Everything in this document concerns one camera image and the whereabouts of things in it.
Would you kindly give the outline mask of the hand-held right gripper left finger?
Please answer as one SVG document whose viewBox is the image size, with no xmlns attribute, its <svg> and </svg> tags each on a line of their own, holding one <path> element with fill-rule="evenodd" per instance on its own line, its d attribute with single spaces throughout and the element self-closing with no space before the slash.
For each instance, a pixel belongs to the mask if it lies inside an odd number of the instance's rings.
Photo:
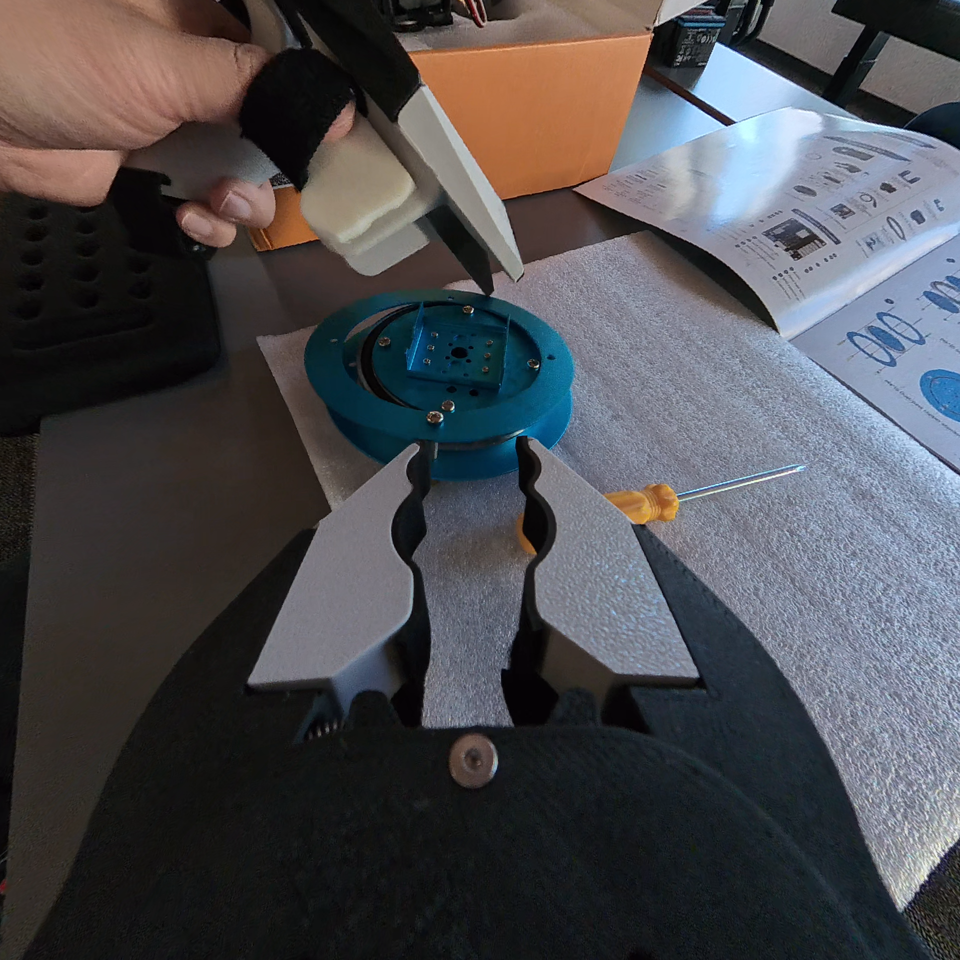
<svg viewBox="0 0 960 960">
<path fill-rule="evenodd" d="M 430 625 L 414 553 L 433 462 L 433 442 L 407 446 L 318 523 L 249 689 L 323 691 L 340 716 L 378 691 L 422 721 Z"/>
</svg>

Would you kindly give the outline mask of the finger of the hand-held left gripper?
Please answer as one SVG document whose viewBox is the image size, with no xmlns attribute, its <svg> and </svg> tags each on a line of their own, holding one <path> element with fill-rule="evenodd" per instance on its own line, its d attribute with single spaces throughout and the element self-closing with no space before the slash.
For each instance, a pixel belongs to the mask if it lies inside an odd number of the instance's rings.
<svg viewBox="0 0 960 960">
<path fill-rule="evenodd" d="M 341 139 L 322 142 L 299 192 L 301 215 L 318 239 L 341 256 L 378 218 L 404 205 L 455 206 L 514 282 L 524 274 L 503 202 L 426 85 L 414 91 L 396 122 L 367 99 Z"/>
<path fill-rule="evenodd" d="M 450 203 L 437 203 L 426 211 L 404 204 L 378 218 L 358 237 L 342 240 L 341 257 L 355 272 L 373 277 L 432 242 L 446 246 L 482 292 L 493 294 L 489 250 Z"/>
</svg>

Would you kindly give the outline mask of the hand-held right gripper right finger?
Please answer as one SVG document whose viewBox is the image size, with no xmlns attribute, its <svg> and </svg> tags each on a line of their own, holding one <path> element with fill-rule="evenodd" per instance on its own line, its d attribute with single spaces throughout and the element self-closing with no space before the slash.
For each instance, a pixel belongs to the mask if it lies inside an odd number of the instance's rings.
<svg viewBox="0 0 960 960">
<path fill-rule="evenodd" d="M 624 690 L 695 690 L 700 674 L 628 517 L 547 447 L 516 440 L 529 553 L 504 670 L 514 724 L 544 724 L 585 691 L 600 712 Z"/>
</svg>

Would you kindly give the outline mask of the yellow-handled screwdriver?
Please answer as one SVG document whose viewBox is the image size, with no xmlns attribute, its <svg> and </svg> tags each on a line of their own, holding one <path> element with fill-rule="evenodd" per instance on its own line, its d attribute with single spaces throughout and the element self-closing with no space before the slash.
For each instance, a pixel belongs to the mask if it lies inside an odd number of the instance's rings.
<svg viewBox="0 0 960 960">
<path fill-rule="evenodd" d="M 790 474 L 805 471 L 803 464 L 790 464 L 779 469 L 732 479 L 726 482 L 697 487 L 681 493 L 666 484 L 650 484 L 642 489 L 619 490 L 605 493 L 606 500 L 616 507 L 633 524 L 648 522 L 671 522 L 678 513 L 681 503 L 697 498 L 727 493 L 739 488 L 779 479 Z"/>
</svg>

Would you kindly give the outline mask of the blue round metal base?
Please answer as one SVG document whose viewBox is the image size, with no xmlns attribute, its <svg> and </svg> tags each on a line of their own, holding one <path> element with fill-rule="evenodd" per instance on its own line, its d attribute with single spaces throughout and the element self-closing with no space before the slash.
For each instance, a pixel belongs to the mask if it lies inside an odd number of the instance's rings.
<svg viewBox="0 0 960 960">
<path fill-rule="evenodd" d="M 517 470 L 515 438 L 546 448 L 572 414 L 574 361 L 562 335 L 521 306 L 468 291 L 378 294 L 325 318 L 304 369 L 334 426 L 387 464 L 433 443 L 431 475 L 476 481 Z M 426 413 L 440 410 L 439 426 Z"/>
</svg>

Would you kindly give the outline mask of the grey desk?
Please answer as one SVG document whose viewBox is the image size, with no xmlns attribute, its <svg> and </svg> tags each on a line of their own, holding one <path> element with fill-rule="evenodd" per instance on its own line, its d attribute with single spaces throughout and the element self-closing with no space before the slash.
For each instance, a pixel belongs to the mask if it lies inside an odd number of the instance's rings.
<svg viewBox="0 0 960 960">
<path fill-rule="evenodd" d="M 637 234 L 569 190 L 508 202 L 523 258 Z M 191 643 L 328 504 L 257 344 L 355 299 L 462 278 L 428 248 L 364 279 L 318 244 L 217 255 L 226 355 L 179 387 L 46 420 L 10 825 L 4 958 L 56 900 L 139 714 Z"/>
</svg>

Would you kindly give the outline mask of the person's left hand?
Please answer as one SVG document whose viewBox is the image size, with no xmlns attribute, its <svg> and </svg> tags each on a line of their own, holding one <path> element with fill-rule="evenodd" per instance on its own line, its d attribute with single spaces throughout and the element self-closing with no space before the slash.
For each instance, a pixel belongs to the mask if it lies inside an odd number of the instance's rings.
<svg viewBox="0 0 960 960">
<path fill-rule="evenodd" d="M 218 2 L 1 3 L 1 188 L 102 203 L 128 155 L 234 121 L 270 54 Z"/>
</svg>

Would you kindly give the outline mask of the black servo motor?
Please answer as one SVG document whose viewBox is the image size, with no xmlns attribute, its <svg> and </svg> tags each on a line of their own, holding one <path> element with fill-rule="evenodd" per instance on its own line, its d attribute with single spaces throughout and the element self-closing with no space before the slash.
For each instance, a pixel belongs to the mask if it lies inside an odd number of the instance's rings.
<svg viewBox="0 0 960 960">
<path fill-rule="evenodd" d="M 377 1 L 376 4 L 395 33 L 412 33 L 453 24 L 450 1 Z"/>
</svg>

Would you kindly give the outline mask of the orange kit box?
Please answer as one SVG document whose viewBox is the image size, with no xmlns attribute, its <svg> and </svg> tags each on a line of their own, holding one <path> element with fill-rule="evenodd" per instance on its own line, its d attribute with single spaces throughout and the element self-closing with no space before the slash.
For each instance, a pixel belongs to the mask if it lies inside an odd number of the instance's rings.
<svg viewBox="0 0 960 960">
<path fill-rule="evenodd" d="M 434 94 L 505 201 L 608 172 L 653 29 L 693 5 L 662 2 L 656 24 L 633 35 L 485 49 L 409 53 L 388 27 L 413 62 L 418 87 Z M 274 198 L 270 226 L 249 232 L 258 252 L 319 239 L 302 215 L 296 189 L 278 186 Z"/>
</svg>

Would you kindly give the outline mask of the white foam sheet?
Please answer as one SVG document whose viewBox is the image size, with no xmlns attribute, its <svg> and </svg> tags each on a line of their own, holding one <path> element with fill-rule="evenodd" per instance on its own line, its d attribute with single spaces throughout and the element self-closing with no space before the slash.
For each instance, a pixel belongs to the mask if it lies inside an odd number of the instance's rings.
<svg viewBox="0 0 960 960">
<path fill-rule="evenodd" d="M 807 466 L 652 530 L 793 685 L 906 906 L 958 839 L 958 474 L 650 232 L 497 294 L 568 343 L 555 454 L 594 488 Z"/>
</svg>

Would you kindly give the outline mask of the white foam box insert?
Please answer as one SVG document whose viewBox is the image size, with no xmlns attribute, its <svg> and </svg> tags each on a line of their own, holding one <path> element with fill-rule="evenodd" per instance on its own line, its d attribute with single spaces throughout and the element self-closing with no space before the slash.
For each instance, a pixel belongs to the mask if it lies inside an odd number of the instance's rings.
<svg viewBox="0 0 960 960">
<path fill-rule="evenodd" d="M 655 26 L 662 6 L 661 1 L 486 2 L 484 27 L 454 13 L 451 25 L 397 37 L 413 53 L 632 36 Z"/>
</svg>

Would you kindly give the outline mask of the dark box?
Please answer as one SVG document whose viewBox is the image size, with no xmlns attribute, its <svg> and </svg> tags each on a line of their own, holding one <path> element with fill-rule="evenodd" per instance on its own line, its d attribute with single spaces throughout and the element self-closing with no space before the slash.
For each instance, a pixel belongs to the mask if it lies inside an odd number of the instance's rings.
<svg viewBox="0 0 960 960">
<path fill-rule="evenodd" d="M 694 7 L 654 29 L 651 58 L 667 68 L 703 68 L 725 26 L 713 7 Z"/>
</svg>

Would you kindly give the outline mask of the open instruction booklet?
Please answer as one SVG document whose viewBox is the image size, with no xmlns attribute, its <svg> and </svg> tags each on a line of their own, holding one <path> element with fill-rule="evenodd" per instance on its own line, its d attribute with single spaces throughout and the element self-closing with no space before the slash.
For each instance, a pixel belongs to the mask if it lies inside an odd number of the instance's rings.
<svg viewBox="0 0 960 960">
<path fill-rule="evenodd" d="M 959 153 L 785 107 L 577 187 L 732 271 L 781 337 L 959 464 Z"/>
</svg>

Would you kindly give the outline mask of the black perforated panel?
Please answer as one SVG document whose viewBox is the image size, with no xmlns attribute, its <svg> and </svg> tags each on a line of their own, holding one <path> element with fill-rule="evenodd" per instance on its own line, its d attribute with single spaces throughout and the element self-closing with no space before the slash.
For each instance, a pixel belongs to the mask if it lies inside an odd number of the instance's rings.
<svg viewBox="0 0 960 960">
<path fill-rule="evenodd" d="M 169 183 L 122 169 L 94 207 L 2 195 L 2 436 L 219 360 L 211 252 L 181 232 Z"/>
</svg>

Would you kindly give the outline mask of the black saddle stool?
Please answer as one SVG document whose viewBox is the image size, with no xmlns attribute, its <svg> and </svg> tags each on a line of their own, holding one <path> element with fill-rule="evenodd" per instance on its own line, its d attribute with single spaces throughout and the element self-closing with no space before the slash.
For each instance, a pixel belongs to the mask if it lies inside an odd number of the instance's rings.
<svg viewBox="0 0 960 960">
<path fill-rule="evenodd" d="M 960 102 L 947 102 L 933 106 L 917 114 L 903 128 L 912 133 L 930 136 L 959 149 Z"/>
</svg>

